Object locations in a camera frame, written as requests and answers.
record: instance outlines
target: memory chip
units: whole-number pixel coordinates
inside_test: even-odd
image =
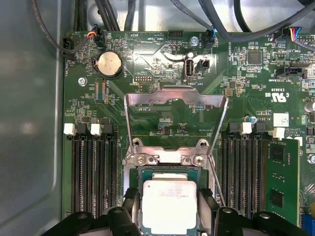
[[[270,202],[278,207],[284,206],[284,195],[274,189],[271,189]]]
[[[284,161],[284,147],[281,145],[270,144],[270,158]]]

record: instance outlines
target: white label sticker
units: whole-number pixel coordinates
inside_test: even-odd
[[[289,127],[289,113],[274,113],[274,127]]]

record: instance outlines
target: gray metal panel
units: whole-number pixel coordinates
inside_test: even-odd
[[[70,30],[61,2],[38,1],[54,37]],[[38,235],[61,218],[63,66],[29,0],[2,0],[0,22],[0,235]]]

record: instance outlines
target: usb port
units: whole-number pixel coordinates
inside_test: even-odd
[[[185,60],[185,75],[187,77],[193,76],[194,74],[194,67],[193,67],[193,60],[187,59]]]

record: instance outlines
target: integrated circuit chip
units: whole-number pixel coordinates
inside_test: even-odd
[[[277,161],[284,161],[284,147],[281,145],[270,144],[270,158]]]
[[[284,195],[274,189],[271,189],[270,202],[278,207],[283,208],[284,205]]]
[[[248,52],[248,64],[261,65],[261,51],[249,51]]]

